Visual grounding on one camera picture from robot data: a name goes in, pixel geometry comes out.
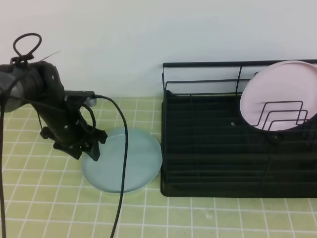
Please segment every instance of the black dish rack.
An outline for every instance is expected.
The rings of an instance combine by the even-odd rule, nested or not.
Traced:
[[[164,63],[166,68],[238,67],[236,79],[167,81],[162,74],[161,192],[190,197],[317,197],[317,118],[284,131],[264,131],[240,115],[244,67],[279,61]],[[301,60],[316,64],[317,60]],[[170,84],[234,83],[235,90],[175,93]]]

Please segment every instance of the black cable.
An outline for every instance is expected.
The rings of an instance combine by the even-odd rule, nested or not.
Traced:
[[[36,111],[36,113],[38,114],[38,119],[39,119],[39,123],[40,123],[41,130],[43,130],[42,122],[41,122],[41,118],[40,118],[40,114],[39,114],[38,111]]]
[[[115,229],[117,227],[117,223],[119,220],[120,210],[121,210],[121,206],[122,206],[123,193],[124,193],[125,169],[126,169],[127,155],[128,155],[128,127],[127,127],[127,122],[124,118],[124,115],[123,115],[121,109],[119,108],[117,103],[115,103],[115,101],[113,99],[105,97],[105,96],[101,96],[101,95],[95,95],[95,98],[103,98],[103,99],[109,100],[110,102],[113,103],[113,105],[117,108],[118,112],[120,113],[120,116],[122,117],[123,124],[124,124],[124,131],[125,131],[125,146],[124,146],[124,159],[123,159],[123,168],[122,168],[120,199],[119,199],[117,214],[115,216],[115,220],[114,220],[113,227],[112,227],[112,232],[110,235],[110,238],[113,238],[114,233],[115,233]]]
[[[86,104],[83,104],[82,107],[84,107],[84,108],[87,109],[87,111],[88,111],[89,114],[90,114],[91,120],[93,121],[93,128],[91,129],[91,131],[87,131],[88,134],[92,134],[92,133],[94,133],[94,131],[95,131],[95,129],[96,129],[96,118],[95,118],[94,112],[93,112],[93,110],[92,110],[90,107],[88,107]]]
[[[6,238],[5,208],[4,208],[4,194],[3,194],[3,180],[2,180],[3,122],[4,122],[5,104],[6,104],[6,98],[2,96],[2,107],[0,112],[0,210],[1,210],[2,238]]]

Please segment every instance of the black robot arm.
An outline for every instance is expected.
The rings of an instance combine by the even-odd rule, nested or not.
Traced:
[[[79,159],[82,152],[97,161],[99,142],[105,143],[107,134],[96,129],[96,120],[86,102],[94,98],[93,91],[65,91],[56,67],[45,61],[28,63],[33,56],[11,59],[11,64],[0,65],[0,97],[7,96],[6,112],[31,103],[45,121],[40,135],[52,139],[54,149]],[[85,107],[91,113],[93,126],[80,113]]]

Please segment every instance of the countertop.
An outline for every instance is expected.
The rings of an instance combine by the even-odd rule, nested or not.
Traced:
[[[160,142],[161,98],[116,99],[128,126]],[[97,128],[122,126],[105,100],[93,107]],[[89,114],[83,111],[90,121]],[[3,182],[8,238],[108,238],[118,195],[93,188],[81,161],[39,136],[35,110],[5,115]],[[116,238],[317,238],[317,199],[164,197],[159,175],[126,194]]]

